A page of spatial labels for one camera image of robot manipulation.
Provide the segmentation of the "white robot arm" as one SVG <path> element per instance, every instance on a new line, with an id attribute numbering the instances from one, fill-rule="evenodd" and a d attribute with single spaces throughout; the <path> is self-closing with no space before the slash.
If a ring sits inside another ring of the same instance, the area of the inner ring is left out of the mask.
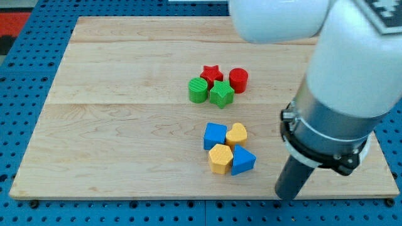
<path id="1" fill-rule="evenodd" d="M 351 174 L 401 98 L 401 2 L 233 0 L 229 13 L 250 43 L 318 37 L 281 135 L 298 170 Z"/>

